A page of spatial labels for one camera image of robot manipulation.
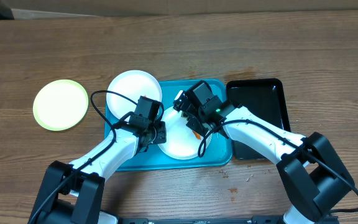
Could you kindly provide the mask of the light green plate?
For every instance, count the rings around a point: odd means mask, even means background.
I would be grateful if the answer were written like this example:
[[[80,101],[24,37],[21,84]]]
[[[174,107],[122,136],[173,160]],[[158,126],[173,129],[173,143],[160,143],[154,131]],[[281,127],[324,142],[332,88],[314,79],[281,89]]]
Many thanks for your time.
[[[85,88],[73,80],[55,80],[45,85],[33,102],[36,122],[49,131],[64,131],[76,126],[88,110]]]

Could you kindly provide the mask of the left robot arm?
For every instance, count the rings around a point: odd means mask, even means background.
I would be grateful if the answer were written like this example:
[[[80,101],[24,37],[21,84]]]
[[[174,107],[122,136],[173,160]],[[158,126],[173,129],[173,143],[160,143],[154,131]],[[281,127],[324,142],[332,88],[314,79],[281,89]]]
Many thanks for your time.
[[[51,163],[45,171],[29,223],[112,223],[102,211],[106,181],[142,148],[165,143],[163,121],[143,125],[116,123],[107,138],[81,158]]]

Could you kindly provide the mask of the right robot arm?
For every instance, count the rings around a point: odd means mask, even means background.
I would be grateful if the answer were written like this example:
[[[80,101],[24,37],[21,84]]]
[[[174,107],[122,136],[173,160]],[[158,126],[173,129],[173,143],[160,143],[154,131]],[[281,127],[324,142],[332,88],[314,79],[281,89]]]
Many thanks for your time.
[[[234,101],[212,93],[180,91],[173,108],[189,117],[187,126],[201,136],[220,133],[241,142],[276,165],[291,208],[284,223],[318,223],[354,186],[353,178],[329,140],[280,129]]]

